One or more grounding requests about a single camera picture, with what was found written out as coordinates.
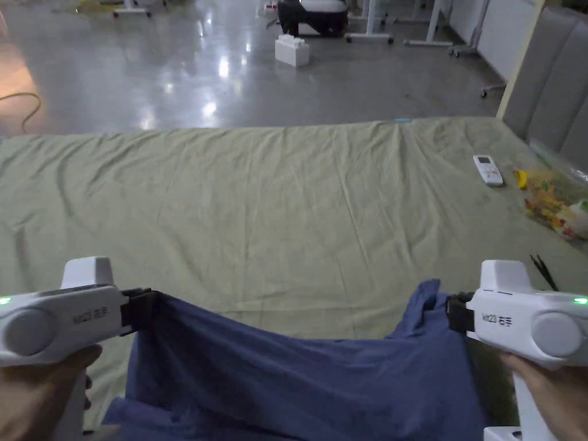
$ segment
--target snack bag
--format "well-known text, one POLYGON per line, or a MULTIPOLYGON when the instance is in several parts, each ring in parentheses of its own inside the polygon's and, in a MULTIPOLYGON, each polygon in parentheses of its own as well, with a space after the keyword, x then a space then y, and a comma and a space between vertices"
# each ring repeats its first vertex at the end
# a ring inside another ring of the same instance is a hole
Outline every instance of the snack bag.
POLYGON ((588 175, 536 141, 530 148, 545 169, 514 172, 527 214, 566 240, 588 239, 588 175))

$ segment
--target concrete floor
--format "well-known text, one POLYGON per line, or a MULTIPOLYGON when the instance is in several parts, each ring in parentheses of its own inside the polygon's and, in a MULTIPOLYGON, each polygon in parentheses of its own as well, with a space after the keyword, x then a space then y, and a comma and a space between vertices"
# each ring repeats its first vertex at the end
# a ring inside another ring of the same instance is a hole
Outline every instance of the concrete floor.
MULTIPOLYGON (((425 26, 389 23, 393 46, 312 39, 312 64, 295 69, 275 61, 280 30, 255 17, 256 0, 178 1, 151 19, 4 7, 0 96, 42 97, 29 133, 494 115, 499 105, 499 95, 480 99, 498 80, 481 59, 402 45, 425 26)), ((0 102, 0 133, 19 134, 33 105, 0 102)))

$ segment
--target cable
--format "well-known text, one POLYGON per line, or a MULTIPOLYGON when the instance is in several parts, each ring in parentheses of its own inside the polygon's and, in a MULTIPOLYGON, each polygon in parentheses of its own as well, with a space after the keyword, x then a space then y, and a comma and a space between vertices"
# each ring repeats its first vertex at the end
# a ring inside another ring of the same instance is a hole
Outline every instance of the cable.
POLYGON ((37 105, 36 105, 35 109, 34 109, 34 110, 31 112, 31 113, 29 113, 29 114, 26 116, 26 118, 25 118, 25 119, 23 119, 23 120, 22 120, 22 122, 21 122, 21 130, 22 130, 22 133, 23 133, 24 135, 26 135, 25 124, 26 124, 26 122, 27 122, 29 119, 31 119, 31 118, 33 117, 33 115, 34 115, 35 113, 37 113, 37 112, 38 112, 38 110, 41 108, 41 98, 39 97, 39 95, 37 95, 36 93, 33 93, 33 92, 18 92, 18 93, 12 93, 12 94, 10 94, 10 95, 6 95, 6 96, 0 96, 0 101, 2 101, 3 99, 14 98, 14 97, 16 97, 16 96, 34 96, 34 97, 37 99, 37 101, 38 101, 38 103, 37 103, 37 105))
POLYGON ((547 269, 547 265, 545 265, 545 262, 541 260, 541 257, 539 257, 538 254, 537 254, 537 259, 535 259, 532 255, 529 255, 529 256, 531 257, 531 260, 535 264, 535 267, 537 267, 537 269, 539 270, 539 272, 541 273, 541 275, 543 276, 545 281, 549 284, 549 286, 551 286, 554 291, 559 291, 559 289, 557 288, 557 285, 553 281, 553 277, 551 276, 551 273, 547 269))

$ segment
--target gray padded headboard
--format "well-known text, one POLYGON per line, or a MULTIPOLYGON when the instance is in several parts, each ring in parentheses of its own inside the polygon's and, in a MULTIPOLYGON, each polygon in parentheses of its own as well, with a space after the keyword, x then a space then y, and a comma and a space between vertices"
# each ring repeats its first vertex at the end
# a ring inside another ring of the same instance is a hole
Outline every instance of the gray padded headboard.
POLYGON ((588 171, 588 16, 542 12, 503 120, 588 171))

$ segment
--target white foam block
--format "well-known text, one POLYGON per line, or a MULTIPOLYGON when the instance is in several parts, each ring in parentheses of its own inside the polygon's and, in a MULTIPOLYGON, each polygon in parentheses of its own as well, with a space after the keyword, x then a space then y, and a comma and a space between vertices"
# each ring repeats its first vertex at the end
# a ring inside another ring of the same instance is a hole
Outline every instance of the white foam block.
POLYGON ((294 67, 305 66, 310 62, 310 46, 301 38, 280 35, 276 40, 276 60, 294 67))

